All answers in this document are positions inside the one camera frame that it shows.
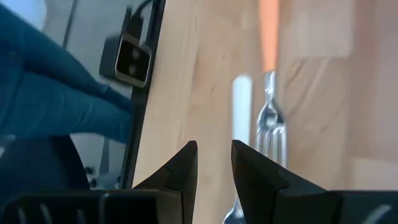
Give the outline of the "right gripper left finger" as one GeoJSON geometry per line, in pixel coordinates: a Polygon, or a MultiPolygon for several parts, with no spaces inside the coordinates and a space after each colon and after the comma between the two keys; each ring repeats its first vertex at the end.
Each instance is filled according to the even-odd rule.
{"type": "Polygon", "coordinates": [[[23,194],[5,204],[0,224],[192,224],[197,175],[189,141],[132,189],[23,194]]]}

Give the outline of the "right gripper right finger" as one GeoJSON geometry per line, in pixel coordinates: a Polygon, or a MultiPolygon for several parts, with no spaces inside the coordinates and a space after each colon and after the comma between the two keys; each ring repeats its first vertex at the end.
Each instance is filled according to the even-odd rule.
{"type": "Polygon", "coordinates": [[[398,224],[398,191],[326,190],[238,140],[231,162],[247,224],[398,224]]]}

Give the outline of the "white-handled fork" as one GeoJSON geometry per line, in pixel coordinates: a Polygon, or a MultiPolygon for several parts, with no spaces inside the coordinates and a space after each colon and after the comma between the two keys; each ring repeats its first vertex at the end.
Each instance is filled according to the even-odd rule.
{"type": "MultiPolygon", "coordinates": [[[[238,75],[232,88],[232,139],[250,144],[252,112],[252,78],[238,75]]],[[[237,190],[233,206],[224,216],[222,224],[246,224],[237,190]]]]}

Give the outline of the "orange-handled fork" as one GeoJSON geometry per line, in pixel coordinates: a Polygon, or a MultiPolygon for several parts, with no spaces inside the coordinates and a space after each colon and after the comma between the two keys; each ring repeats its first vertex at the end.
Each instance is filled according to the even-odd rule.
{"type": "Polygon", "coordinates": [[[286,122],[277,103],[276,90],[279,3],[280,0],[259,0],[265,103],[257,118],[256,149],[282,167],[287,167],[286,122]]]}

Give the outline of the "person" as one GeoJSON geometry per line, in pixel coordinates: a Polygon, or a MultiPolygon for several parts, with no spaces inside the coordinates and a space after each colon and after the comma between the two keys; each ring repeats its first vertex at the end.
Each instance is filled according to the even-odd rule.
{"type": "Polygon", "coordinates": [[[127,143],[132,101],[0,3],[0,136],[95,133],[127,143]]]}

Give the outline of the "black table frame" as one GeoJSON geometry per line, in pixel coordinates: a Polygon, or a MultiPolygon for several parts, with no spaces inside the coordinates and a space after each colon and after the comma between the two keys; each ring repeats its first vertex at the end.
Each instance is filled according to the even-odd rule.
{"type": "Polygon", "coordinates": [[[164,14],[166,0],[150,0],[151,10],[148,28],[141,26],[141,33],[145,33],[143,44],[149,47],[152,56],[147,68],[149,69],[148,79],[145,87],[133,87],[131,96],[139,96],[143,102],[136,106],[133,114],[133,130],[130,142],[126,147],[124,155],[123,168],[119,180],[120,189],[131,189],[136,169],[136,161],[139,152],[139,143],[141,140],[142,127],[144,125],[144,117],[146,113],[147,100],[149,97],[150,83],[152,80],[152,72],[154,60],[156,56],[160,28],[164,14]]]}

